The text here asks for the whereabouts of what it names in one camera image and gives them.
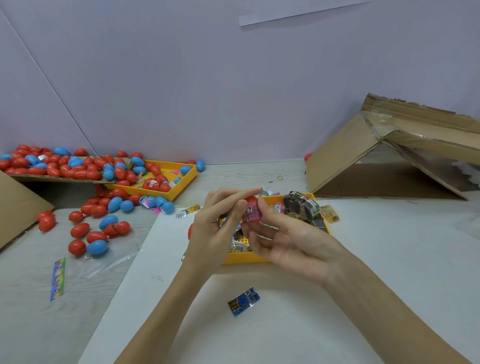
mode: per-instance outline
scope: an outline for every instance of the forearm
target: forearm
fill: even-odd
[[[354,255],[325,289],[386,364],[469,363]]]
[[[203,284],[204,280],[182,266],[115,364],[164,363],[180,324]]]

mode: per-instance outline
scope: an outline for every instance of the lavender wall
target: lavender wall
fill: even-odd
[[[480,117],[478,0],[374,0],[242,28],[235,0],[0,7],[101,154],[300,158],[368,92]]]
[[[0,10],[0,153],[19,144],[93,152]]]

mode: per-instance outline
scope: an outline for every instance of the white paper sheet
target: white paper sheet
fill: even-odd
[[[341,8],[368,0],[237,0],[240,26],[309,12]]]

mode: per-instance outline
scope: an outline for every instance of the yellow plastic tray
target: yellow plastic tray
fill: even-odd
[[[147,172],[146,175],[140,177],[136,184],[133,184],[130,187],[121,186],[118,184],[105,184],[108,189],[121,188],[128,192],[128,194],[142,194],[144,196],[159,197],[162,196],[169,201],[173,201],[179,193],[187,187],[187,185],[197,176],[197,167],[194,164],[183,164],[183,163],[174,163],[174,162],[161,162],[159,160],[145,160],[146,162],[154,162],[162,170],[162,174],[168,178],[168,181],[174,181],[177,177],[182,177],[182,179],[168,192],[160,192],[153,190],[145,190],[142,187],[143,183],[149,178],[155,178],[152,172]],[[191,170],[183,175],[180,173],[180,168],[183,166],[191,167]],[[173,170],[179,171],[178,174],[173,173]]]
[[[304,194],[304,195],[307,196],[308,198],[311,198],[312,200],[315,199],[315,197],[313,197],[313,194]],[[264,199],[270,206],[273,206],[277,202],[282,202],[282,197],[283,196],[266,196],[264,197]],[[327,228],[327,232],[330,234],[330,229],[328,228],[328,225],[325,220],[324,220],[324,223]],[[248,239],[245,237],[239,241],[241,243],[248,244]],[[238,253],[229,253],[227,255],[227,258],[223,262],[223,264],[244,264],[244,263],[264,263],[264,262],[268,262],[268,260],[262,258],[261,256],[258,256],[254,252],[243,252],[243,253],[238,252]]]

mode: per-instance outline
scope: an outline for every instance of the wooden floor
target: wooden floor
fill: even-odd
[[[307,192],[304,173],[303,160],[207,166],[177,197],[175,206],[202,204],[208,191],[219,187]],[[75,364],[133,259],[89,279],[79,277],[78,266],[67,264],[65,294],[50,302],[53,262],[68,256],[72,240],[68,214],[94,195],[94,189],[89,184],[69,183],[33,183],[29,187],[57,207],[58,223],[46,234],[34,226],[0,253],[0,363]],[[142,207],[125,218],[134,231],[132,244],[141,249],[156,218]],[[93,218],[85,221],[92,228],[99,222]]]

